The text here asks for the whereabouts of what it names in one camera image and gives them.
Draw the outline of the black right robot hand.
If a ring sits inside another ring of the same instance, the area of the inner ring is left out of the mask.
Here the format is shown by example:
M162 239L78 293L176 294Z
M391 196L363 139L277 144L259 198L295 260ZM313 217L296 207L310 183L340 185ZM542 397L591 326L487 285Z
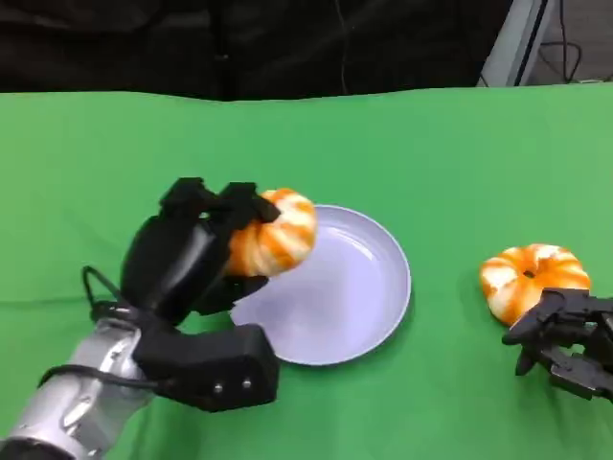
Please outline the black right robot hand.
M521 351L515 374L535 365L551 385L586 400L612 400L612 300L585 289L545 288L538 303L502 337Z

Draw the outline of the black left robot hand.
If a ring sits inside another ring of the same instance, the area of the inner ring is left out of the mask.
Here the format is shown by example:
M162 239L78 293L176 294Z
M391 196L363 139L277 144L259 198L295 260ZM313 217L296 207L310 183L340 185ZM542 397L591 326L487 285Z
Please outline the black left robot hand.
M250 223L269 223L279 214L252 182L232 182L216 194L199 177L177 179L125 255L122 298L173 326L192 311L230 310L267 283L264 276L227 273L232 237Z

